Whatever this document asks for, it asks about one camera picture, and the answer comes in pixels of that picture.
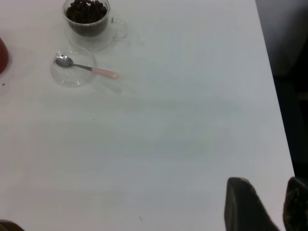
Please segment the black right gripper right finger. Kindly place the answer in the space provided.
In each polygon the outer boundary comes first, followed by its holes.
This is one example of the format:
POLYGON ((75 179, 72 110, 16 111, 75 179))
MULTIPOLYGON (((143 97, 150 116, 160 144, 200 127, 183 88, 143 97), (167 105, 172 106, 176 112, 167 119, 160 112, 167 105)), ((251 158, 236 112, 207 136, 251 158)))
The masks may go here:
POLYGON ((287 231, 308 230, 308 181, 306 179, 292 177, 288 181, 283 222, 287 231))

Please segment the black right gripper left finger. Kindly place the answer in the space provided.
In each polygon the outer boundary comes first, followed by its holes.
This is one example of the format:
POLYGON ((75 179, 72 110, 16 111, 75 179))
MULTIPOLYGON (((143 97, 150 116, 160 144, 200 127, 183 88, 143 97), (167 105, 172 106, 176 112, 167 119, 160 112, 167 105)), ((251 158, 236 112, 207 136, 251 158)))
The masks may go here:
POLYGON ((277 231, 253 185, 244 178, 227 181, 224 221, 227 231, 277 231))

